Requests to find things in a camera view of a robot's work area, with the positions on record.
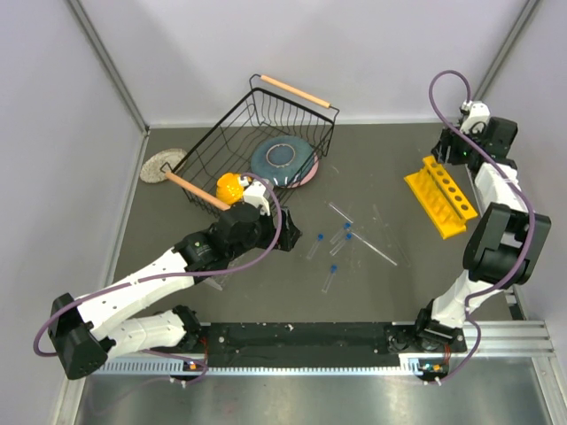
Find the black wire basket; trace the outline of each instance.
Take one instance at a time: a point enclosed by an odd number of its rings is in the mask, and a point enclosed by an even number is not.
[[[258,87],[263,81],[302,97],[318,106],[326,114],[314,111],[284,96]],[[250,92],[211,128],[189,153],[175,166],[173,172],[215,196],[216,182],[225,173],[250,171],[250,161],[256,148],[265,140],[279,135],[293,135],[307,141],[320,161],[329,152],[335,119],[339,110],[317,97],[295,89],[265,75],[250,78]],[[276,187],[282,205],[294,191],[300,175],[314,166],[309,157],[289,184]],[[193,204],[217,216],[219,211],[187,190],[185,195]]]

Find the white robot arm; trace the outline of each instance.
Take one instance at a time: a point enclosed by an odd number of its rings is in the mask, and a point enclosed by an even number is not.
[[[213,273],[227,269],[231,260],[253,248],[266,249],[276,237],[266,192],[261,183],[253,182],[245,191],[244,202],[221,212],[209,229],[187,235],[148,266],[112,285],[129,286],[90,297],[53,321],[48,335],[67,377],[90,375],[108,359],[130,352],[153,347],[191,350],[200,338],[201,327],[189,307],[179,305],[151,317],[130,318],[163,297],[205,279],[168,274]],[[290,251],[301,232],[286,208],[282,208],[281,224],[275,249]],[[69,294],[56,298],[51,314],[73,302]]]
[[[501,166],[508,178],[517,185],[517,170],[510,166]],[[484,214],[491,203],[507,205],[511,210],[527,213],[524,202],[512,191],[508,183],[490,164],[484,163],[475,178],[475,190],[478,193],[478,206]],[[514,244],[510,233],[505,233],[502,242]],[[469,270],[463,270],[453,286],[442,296],[433,301],[431,318],[449,328],[462,328],[465,322],[464,299],[473,293],[491,288],[493,283],[482,280],[473,281],[469,278]],[[489,297],[500,293],[494,290],[484,296],[475,297],[470,301],[472,313]]]
[[[446,344],[454,340],[465,322],[465,298],[490,289],[516,263],[527,232],[527,209],[509,186],[518,188],[516,163],[507,157],[517,134],[513,121],[494,118],[482,102],[463,104],[459,130],[480,146],[504,171],[486,163],[477,152],[448,128],[431,151],[438,162],[466,165],[474,176],[482,219],[469,240],[463,256],[464,270],[449,290],[422,309],[416,334],[424,340]],[[534,238],[518,272],[503,288],[470,300],[469,313],[492,295],[512,284],[525,283],[535,266],[551,227],[549,217],[535,214]]]

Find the yellow test tube rack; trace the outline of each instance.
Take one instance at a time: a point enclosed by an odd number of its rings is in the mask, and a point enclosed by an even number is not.
[[[467,230],[465,223],[478,213],[463,195],[447,170],[431,155],[425,166],[404,180],[416,195],[443,239]]]

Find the metal floor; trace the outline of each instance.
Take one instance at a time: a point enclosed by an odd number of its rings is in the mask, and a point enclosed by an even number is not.
[[[474,359],[452,382],[414,377],[210,376],[182,390],[147,376],[92,375],[75,425],[551,424],[530,359]]]
[[[304,232],[292,252],[273,252],[253,269],[227,277],[224,291],[201,284],[151,309],[185,304],[202,321],[413,321],[419,309],[446,291],[461,273],[470,236],[443,241],[403,180],[423,165],[421,158],[429,155],[440,129],[437,124],[337,126],[317,176],[296,189],[287,203]],[[171,147],[188,150],[205,131],[152,130],[145,158]],[[448,170],[474,203],[464,167]],[[332,258],[328,241],[345,221],[328,207],[329,202],[348,212],[356,227],[400,265],[392,266],[357,240]],[[185,235],[208,228],[213,220],[173,183],[139,182],[116,279],[147,265]],[[395,239],[390,247],[381,222]],[[319,233],[327,236],[327,242],[307,261]],[[249,252],[240,264],[256,255]],[[338,264],[337,275],[323,294],[332,262]],[[509,320],[505,297],[490,298],[475,316],[483,321]]]

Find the blue plate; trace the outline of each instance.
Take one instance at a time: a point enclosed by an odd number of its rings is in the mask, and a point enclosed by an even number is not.
[[[297,175],[306,161],[306,167]],[[254,174],[268,179],[276,186],[300,182],[315,163],[313,148],[294,135],[280,135],[262,142],[252,154],[250,168]]]

